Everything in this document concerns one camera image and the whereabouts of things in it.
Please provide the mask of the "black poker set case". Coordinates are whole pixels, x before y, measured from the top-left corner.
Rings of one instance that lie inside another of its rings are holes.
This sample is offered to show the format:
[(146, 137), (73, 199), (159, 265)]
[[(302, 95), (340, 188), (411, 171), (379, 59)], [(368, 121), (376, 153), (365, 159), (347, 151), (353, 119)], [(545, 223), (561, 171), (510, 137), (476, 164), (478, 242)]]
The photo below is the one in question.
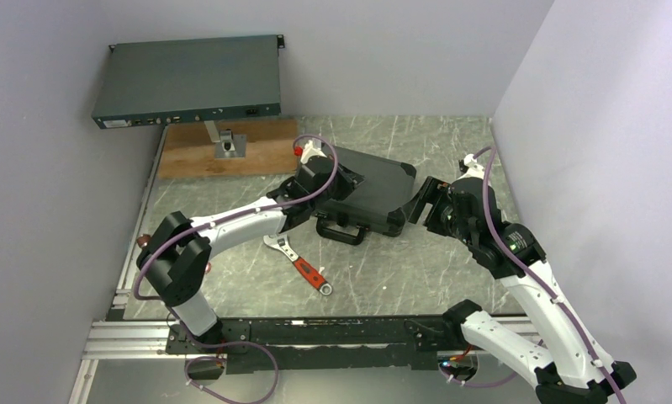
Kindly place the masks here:
[(337, 147), (341, 165), (364, 176), (343, 201), (329, 200), (315, 212), (319, 236), (357, 246), (366, 234), (401, 234), (407, 220), (404, 206), (414, 195), (416, 168), (360, 151)]

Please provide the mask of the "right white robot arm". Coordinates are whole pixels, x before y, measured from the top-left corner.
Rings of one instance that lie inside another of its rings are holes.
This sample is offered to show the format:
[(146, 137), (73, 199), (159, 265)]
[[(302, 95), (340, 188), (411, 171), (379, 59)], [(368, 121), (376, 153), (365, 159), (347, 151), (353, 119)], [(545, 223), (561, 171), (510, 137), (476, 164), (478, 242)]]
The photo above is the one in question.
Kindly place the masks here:
[(538, 240), (527, 227), (502, 218), (495, 191), (483, 179), (446, 183), (429, 177), (407, 204), (411, 223), (426, 205), (426, 229), (458, 239), (516, 299), (543, 341), (537, 346), (463, 300), (442, 315), (447, 346), (488, 351), (525, 379), (541, 403), (605, 403), (635, 381), (633, 367), (614, 360), (582, 325)]

